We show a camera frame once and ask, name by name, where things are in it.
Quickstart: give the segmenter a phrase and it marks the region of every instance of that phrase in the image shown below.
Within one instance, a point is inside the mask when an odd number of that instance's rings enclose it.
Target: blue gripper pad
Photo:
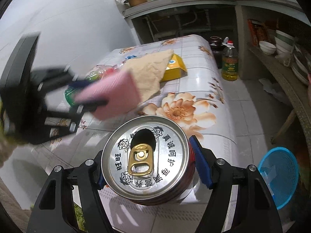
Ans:
[[[209,167],[207,161],[205,160],[201,152],[200,146],[197,144],[197,142],[193,137],[189,138],[189,143],[191,144],[191,147],[194,151],[195,167],[197,169],[201,182],[204,185],[206,185],[207,188],[210,188],[213,184],[211,178],[211,168]]]

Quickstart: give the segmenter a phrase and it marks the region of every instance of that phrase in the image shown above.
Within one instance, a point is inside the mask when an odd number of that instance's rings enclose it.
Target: stacked bowl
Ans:
[[[292,63],[292,70],[303,84],[308,85],[308,72],[311,65],[310,54],[304,48],[296,44],[293,55],[295,62]]]
[[[276,37],[274,37],[276,42],[276,52],[277,54],[282,54],[285,52],[290,52],[294,45],[294,38],[284,32],[276,30]]]

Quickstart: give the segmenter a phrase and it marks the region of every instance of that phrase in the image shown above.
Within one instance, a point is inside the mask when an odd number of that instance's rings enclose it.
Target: can rim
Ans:
[[[104,149],[103,149],[103,152],[102,152],[102,156],[101,156],[101,172],[103,174],[103,178],[105,179],[105,182],[108,184],[108,186],[115,192],[117,193],[118,195],[126,198],[126,199],[130,199],[130,200],[133,200],[133,201],[148,201],[148,200],[152,200],[154,198],[157,198],[157,197],[160,197],[161,195],[165,194],[167,192],[167,187],[166,188],[161,188],[159,190],[159,192],[155,195],[155,194],[152,194],[152,195],[145,195],[145,197],[136,197],[135,194],[132,194],[130,192],[127,192],[127,191],[124,191],[122,190],[116,183],[115,181],[113,180],[113,178],[111,177],[111,174],[109,174],[109,176],[107,176],[107,174],[105,175],[104,173],[104,164],[103,164],[103,157],[104,157],[104,154],[107,154],[107,152],[105,153],[105,148],[107,146],[107,144],[109,143],[109,141],[111,139],[113,139],[114,137],[114,134],[118,132],[118,130],[125,126],[126,124],[132,122],[133,120],[136,120],[136,119],[139,119],[139,118],[147,118],[149,117],[150,119],[152,118],[157,118],[157,119],[164,119],[166,122],[169,122],[171,124],[171,128],[173,130],[175,130],[175,132],[179,133],[179,135],[181,135],[181,139],[182,139],[182,144],[185,148],[185,158],[184,158],[184,165],[183,167],[181,168],[180,172],[178,173],[177,175],[177,178],[175,179],[175,182],[170,186],[170,190],[171,189],[174,189],[176,187],[176,185],[178,185],[180,179],[182,178],[182,176],[185,174],[185,172],[187,171],[187,168],[188,168],[188,165],[189,165],[189,157],[190,157],[190,153],[189,153],[189,144],[188,144],[188,139],[187,139],[187,136],[186,134],[184,133],[184,131],[181,129],[181,127],[175,123],[174,121],[172,121],[171,119],[168,119],[166,117],[161,117],[161,116],[156,116],[156,115],[148,115],[148,116],[141,116],[141,117],[136,117],[134,119],[131,119],[129,121],[127,121],[126,123],[122,124],[119,128],[117,128],[113,133],[112,135],[109,137],[109,139],[107,140],[105,146],[104,146]]]

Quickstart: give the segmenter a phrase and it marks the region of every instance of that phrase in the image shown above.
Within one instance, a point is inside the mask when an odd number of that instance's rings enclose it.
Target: cooking oil bottle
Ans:
[[[229,81],[238,78],[238,51],[234,48],[232,40],[228,40],[223,52],[221,76]]]

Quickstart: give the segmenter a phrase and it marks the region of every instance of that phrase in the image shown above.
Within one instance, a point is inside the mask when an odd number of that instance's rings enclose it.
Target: yellow box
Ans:
[[[182,76],[183,71],[187,72],[183,59],[177,54],[173,54],[161,81],[178,79]]]

